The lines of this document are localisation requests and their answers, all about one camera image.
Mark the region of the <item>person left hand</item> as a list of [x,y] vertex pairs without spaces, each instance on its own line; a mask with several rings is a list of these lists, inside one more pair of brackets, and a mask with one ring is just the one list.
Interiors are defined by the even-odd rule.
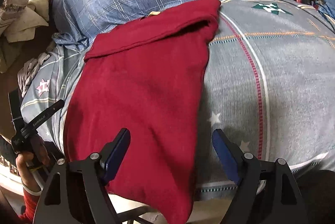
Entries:
[[33,170],[33,160],[38,156],[38,161],[44,165],[48,166],[50,163],[50,158],[48,152],[44,145],[43,139],[39,135],[35,135],[31,138],[36,152],[35,154],[29,151],[23,151],[18,154],[16,158],[17,169],[21,177],[22,184],[31,192],[40,192],[40,184],[36,181],[36,176]]

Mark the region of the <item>red sleeve forearm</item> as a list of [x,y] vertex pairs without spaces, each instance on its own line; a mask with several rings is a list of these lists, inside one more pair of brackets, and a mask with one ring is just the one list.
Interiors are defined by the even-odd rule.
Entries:
[[33,192],[29,189],[24,188],[23,193],[24,193],[24,205],[26,209],[24,213],[18,215],[18,217],[24,223],[33,223],[37,204],[41,196],[41,191]]

